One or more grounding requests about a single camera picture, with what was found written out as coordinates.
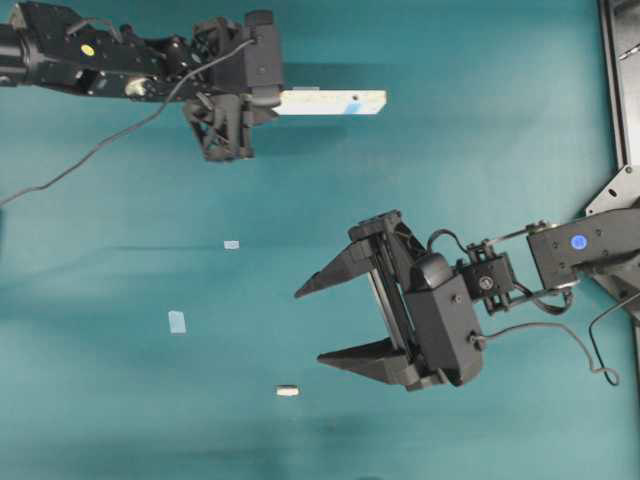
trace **black cable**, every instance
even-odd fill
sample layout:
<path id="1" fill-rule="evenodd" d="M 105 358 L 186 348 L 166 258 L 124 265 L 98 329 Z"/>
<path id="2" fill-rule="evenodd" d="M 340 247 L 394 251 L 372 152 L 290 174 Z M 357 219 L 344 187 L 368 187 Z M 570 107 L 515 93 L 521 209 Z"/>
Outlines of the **black cable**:
<path id="1" fill-rule="evenodd" d="M 582 340 L 580 340 L 580 338 L 578 338 L 578 336 L 575 334 L 575 332 L 573 330 L 571 330 L 566 325 L 563 325 L 562 323 L 553 323 L 553 322 L 522 323 L 520 325 L 514 325 L 512 327 L 507 327 L 507 328 L 505 328 L 503 330 L 500 330 L 500 331 L 498 331 L 496 333 L 493 333 L 491 335 L 471 335 L 469 337 L 469 342 L 474 343 L 474 344 L 477 343 L 477 342 L 486 342 L 486 341 L 489 341 L 489 340 L 494 340 L 494 339 L 496 339 L 498 337 L 501 337 L 502 335 L 505 335 L 505 334 L 510 333 L 510 332 L 514 332 L 516 330 L 525 330 L 525 329 L 529 329 L 529 328 L 560 328 L 560 329 L 564 330 L 567 334 L 569 334 L 576 341 L 576 343 L 580 346 L 580 348 L 582 349 L 584 354 L 587 356 L 587 359 L 589 360 L 589 370 L 591 371 L 591 373 L 594 373 L 594 374 L 604 373 L 605 375 L 611 373 L 616 378 L 616 381 L 614 383 L 611 383 L 611 385 L 616 387 L 616 386 L 618 386 L 620 384 L 620 375 L 613 368 L 607 368 L 607 367 L 604 367 L 604 366 L 602 366 L 601 368 L 595 368 L 593 357 L 589 353 L 589 350 L 587 349 L 586 345 L 582 342 Z"/>
<path id="2" fill-rule="evenodd" d="M 543 302 L 539 298 L 536 298 L 531 290 L 525 287 L 520 282 L 513 282 L 513 286 L 519 290 L 525 297 L 530 298 L 533 304 L 549 315 L 562 315 L 567 312 L 573 305 L 573 292 L 571 290 L 565 290 L 562 292 L 562 298 L 564 300 L 564 306 L 558 307 L 556 305 L 549 305 Z"/>
<path id="3" fill-rule="evenodd" d="M 42 185 L 38 185 L 38 186 L 34 186 L 34 187 L 27 187 L 27 188 L 23 188 L 22 190 L 18 190 L 16 193 L 9 195 L 8 197 L 3 198 L 2 200 L 0 200 L 0 208 L 4 207 L 6 204 L 14 201 L 15 199 L 26 195 L 27 193 L 31 193 L 31 192 L 36 192 L 36 191 L 41 191 L 41 190 L 46 190 L 47 188 L 49 188 L 51 185 L 53 185 L 54 183 L 59 182 L 60 180 L 62 180 L 64 177 L 66 177 L 67 175 L 69 175 L 71 172 L 73 172 L 74 170 L 76 170 L 77 168 L 80 168 L 82 165 L 84 165 L 87 160 L 89 160 L 96 152 L 98 152 L 100 149 L 102 149 L 103 147 L 115 142 L 116 140 L 138 130 L 139 128 L 145 126 L 147 123 L 151 122 L 152 120 L 155 120 L 163 111 L 165 108 L 167 108 L 167 106 L 169 105 L 169 103 L 171 103 L 171 101 L 173 100 L 173 98 L 176 96 L 176 94 L 179 92 L 179 90 L 182 88 L 182 86 L 185 84 L 185 82 L 187 80 L 189 80 L 190 78 L 194 77 L 195 75 L 198 75 L 199 73 L 217 65 L 220 62 L 223 62 L 231 57 L 233 57 L 234 55 L 236 55 L 238 52 L 240 52 L 242 49 L 246 48 L 248 45 L 254 43 L 253 39 L 250 40 L 246 40 L 244 42 L 242 42 L 240 45 L 238 45 L 236 48 L 234 48 L 233 50 L 231 50 L 229 53 L 226 53 L 220 57 L 217 57 L 214 60 L 211 60 L 210 62 L 202 65 L 201 67 L 196 68 L 195 70 L 190 71 L 189 73 L 187 73 L 182 80 L 180 80 L 175 87 L 173 87 L 173 90 L 171 90 L 171 93 L 164 99 L 164 101 L 162 102 L 162 105 L 160 105 L 160 107 L 153 112 L 151 115 L 149 115 L 148 117 L 145 117 L 144 119 L 140 120 L 137 123 L 134 123 L 133 125 L 131 125 L 130 127 L 125 128 L 124 130 L 120 130 L 117 133 L 114 133 L 113 135 L 111 135 L 110 137 L 105 138 L 104 140 L 102 140 L 101 142 L 99 142 L 95 147 L 93 147 L 91 150 L 89 150 L 89 152 L 80 159 L 80 161 L 76 162 L 75 164 L 71 165 L 69 168 L 67 168 L 66 170 L 64 170 L 62 173 L 56 175 L 55 177 L 53 177 L 51 180 L 49 180 L 47 183 L 44 183 Z"/>
<path id="4" fill-rule="evenodd" d="M 618 302 L 614 306 L 608 308 L 607 310 L 602 312 L 600 315 L 598 315 L 596 318 L 594 318 L 592 320 L 592 322 L 589 324 L 589 337 L 591 337 L 591 344 L 593 345 L 593 350 L 596 352 L 596 356 L 598 357 L 598 362 L 600 363 L 600 366 L 602 368 L 604 368 L 604 362 L 602 361 L 602 356 L 600 355 L 600 350 L 598 349 L 598 344 L 596 343 L 596 338 L 593 335 L 593 327 L 595 326 L 596 323 L 598 323 L 600 320 L 602 320 L 604 317 L 606 317 L 610 313 L 613 313 L 616 310 L 621 309 L 622 307 L 624 307 L 628 303 L 631 303 L 631 302 L 633 302 L 634 300 L 636 300 L 638 298 L 640 298 L 640 292 L 637 292 L 634 295 L 630 296 L 629 298 L 627 298 L 627 299 L 625 299 L 625 300 L 623 300 L 621 302 Z M 604 376 L 605 376 L 605 378 L 607 379 L 607 382 L 609 382 L 610 385 L 615 385 L 606 372 L 605 372 Z"/>
<path id="5" fill-rule="evenodd" d="M 86 27 L 87 25 L 89 25 L 90 23 L 101 23 L 104 26 L 106 26 L 109 29 L 109 32 L 111 33 L 111 36 L 118 42 L 118 43 L 124 43 L 124 39 L 122 38 L 122 33 L 120 33 L 118 31 L 118 29 L 115 27 L 115 25 L 113 24 L 113 22 L 111 20 L 107 20 L 104 18 L 97 18 L 97 17 L 87 17 L 87 18 L 82 18 L 80 20 L 78 20 L 76 23 L 74 23 L 73 25 L 70 25 L 67 28 L 67 35 L 71 36 L 75 33 L 78 32 L 78 30 L 80 30 L 81 28 Z"/>
<path id="6" fill-rule="evenodd" d="M 427 252 L 433 253 L 433 242 L 435 242 L 438 238 L 440 238 L 443 235 L 448 235 L 452 237 L 458 244 L 458 248 L 462 250 L 465 254 L 467 255 L 469 254 L 467 249 L 462 246 L 462 243 L 460 243 L 458 236 L 454 232 L 446 228 L 441 228 L 440 230 L 436 230 L 431 234 L 431 236 L 429 237 L 429 240 L 427 241 Z"/>

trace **white block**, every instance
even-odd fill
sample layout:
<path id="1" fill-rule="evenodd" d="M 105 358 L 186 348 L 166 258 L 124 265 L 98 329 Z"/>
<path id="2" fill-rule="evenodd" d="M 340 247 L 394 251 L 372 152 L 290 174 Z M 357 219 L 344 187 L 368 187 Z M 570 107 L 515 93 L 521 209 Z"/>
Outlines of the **white block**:
<path id="1" fill-rule="evenodd" d="M 387 104 L 384 90 L 285 90 L 279 115 L 375 115 Z"/>
<path id="2" fill-rule="evenodd" d="M 169 331 L 171 335 L 185 335 L 187 333 L 183 312 L 169 312 Z"/>
<path id="3" fill-rule="evenodd" d="M 276 395 L 279 397 L 297 397 L 300 395 L 300 388 L 297 385 L 278 385 Z"/>
<path id="4" fill-rule="evenodd" d="M 224 241 L 224 249 L 225 250 L 238 250 L 240 248 L 239 240 L 225 240 Z"/>

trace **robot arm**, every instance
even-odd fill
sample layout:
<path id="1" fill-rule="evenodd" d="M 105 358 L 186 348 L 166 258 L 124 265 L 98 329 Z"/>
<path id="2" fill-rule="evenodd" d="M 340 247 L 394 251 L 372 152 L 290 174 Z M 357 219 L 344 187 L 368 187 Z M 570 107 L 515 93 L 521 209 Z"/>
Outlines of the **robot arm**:
<path id="1" fill-rule="evenodd" d="M 423 247 L 392 211 L 349 231 L 351 244 L 298 290 L 296 298 L 368 274 L 389 332 L 382 341 L 320 355 L 318 360 L 407 390 L 451 383 L 461 386 L 482 369 L 484 337 L 473 305 L 489 314 L 534 302 L 558 315 L 571 306 L 579 275 L 611 275 L 622 270 L 640 285 L 640 209 L 611 210 L 560 226 L 540 222 L 479 244 L 460 246 L 467 254 L 450 266 Z M 526 235 L 543 290 L 520 284 L 499 242 Z M 564 307 L 541 298 L 562 295 Z M 591 370 L 601 372 L 607 369 Z"/>
<path id="2" fill-rule="evenodd" d="M 106 30 L 92 25 L 102 23 Z M 189 72 L 243 42 L 232 58 L 185 82 L 175 96 L 210 161 L 253 156 L 249 131 L 277 115 L 283 87 L 280 39 L 269 11 L 244 25 L 198 24 L 193 39 L 144 39 L 129 25 L 82 18 L 70 8 L 18 3 L 0 25 L 0 86 L 35 85 L 64 93 L 162 102 Z"/>

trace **teal cloth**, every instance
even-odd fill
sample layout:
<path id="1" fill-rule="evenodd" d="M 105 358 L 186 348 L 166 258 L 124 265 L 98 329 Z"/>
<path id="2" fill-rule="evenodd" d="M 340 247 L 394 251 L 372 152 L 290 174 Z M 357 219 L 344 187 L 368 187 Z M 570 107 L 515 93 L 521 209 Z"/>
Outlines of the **teal cloth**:
<path id="1" fill-rule="evenodd" d="M 492 343 L 468 386 L 408 394 L 315 362 L 385 336 L 365 279 L 293 299 L 350 226 L 393 208 L 423 241 L 446 227 L 467 243 L 579 215 L 615 172 L 595 0 L 65 3 L 148 37 L 272 8 L 290 86 L 386 89 L 389 103 L 279 119 L 254 131 L 257 158 L 231 165 L 200 158 L 173 106 L 7 207 L 0 478 L 638 478 L 624 314 L 598 327 L 618 389 L 569 337 L 532 331 Z M 0 193 L 150 111 L 0 89 Z M 525 241 L 505 247 L 537 286 Z M 586 281 L 562 321 L 586 338 L 611 304 Z M 170 310 L 186 335 L 170 335 Z M 486 332 L 547 319 L 481 310 Z M 278 384 L 301 396 L 276 397 Z"/>

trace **small blue object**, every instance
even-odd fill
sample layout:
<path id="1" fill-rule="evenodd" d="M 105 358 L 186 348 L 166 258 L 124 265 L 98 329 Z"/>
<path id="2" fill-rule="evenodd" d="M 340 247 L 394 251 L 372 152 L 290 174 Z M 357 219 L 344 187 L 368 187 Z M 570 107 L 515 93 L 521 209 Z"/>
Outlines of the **small blue object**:
<path id="1" fill-rule="evenodd" d="M 571 237 L 571 246 L 574 250 L 584 250 L 587 248 L 589 240 L 584 235 L 574 235 Z"/>

